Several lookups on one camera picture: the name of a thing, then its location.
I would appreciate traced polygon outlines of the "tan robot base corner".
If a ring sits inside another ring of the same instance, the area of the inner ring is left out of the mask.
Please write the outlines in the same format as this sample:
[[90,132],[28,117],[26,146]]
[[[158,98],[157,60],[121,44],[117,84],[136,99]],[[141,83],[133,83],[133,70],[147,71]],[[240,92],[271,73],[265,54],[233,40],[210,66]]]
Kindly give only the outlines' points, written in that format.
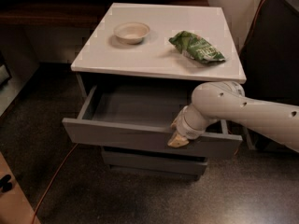
[[11,176],[9,183],[12,184],[12,189],[7,192],[0,190],[0,224],[41,224],[38,217],[34,216],[35,211],[0,153],[0,177],[5,175]]

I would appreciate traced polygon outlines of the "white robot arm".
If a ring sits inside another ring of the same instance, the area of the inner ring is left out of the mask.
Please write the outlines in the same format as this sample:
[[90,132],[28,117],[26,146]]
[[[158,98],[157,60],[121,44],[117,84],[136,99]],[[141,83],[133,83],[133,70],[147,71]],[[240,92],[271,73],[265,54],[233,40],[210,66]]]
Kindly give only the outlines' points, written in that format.
[[296,152],[299,151],[299,107],[250,99],[234,81],[206,82],[192,92],[172,123],[170,147],[183,147],[206,128],[225,119],[238,123]]

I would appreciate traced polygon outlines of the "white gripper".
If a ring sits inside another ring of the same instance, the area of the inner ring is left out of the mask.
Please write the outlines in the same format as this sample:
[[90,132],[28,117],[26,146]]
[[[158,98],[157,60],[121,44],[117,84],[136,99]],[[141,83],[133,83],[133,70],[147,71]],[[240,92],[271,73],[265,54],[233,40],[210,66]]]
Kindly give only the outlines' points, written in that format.
[[167,145],[174,148],[184,147],[189,144],[189,140],[197,139],[208,126],[216,122],[216,119],[203,116],[194,105],[186,105],[170,125],[171,129],[177,131],[172,134]]

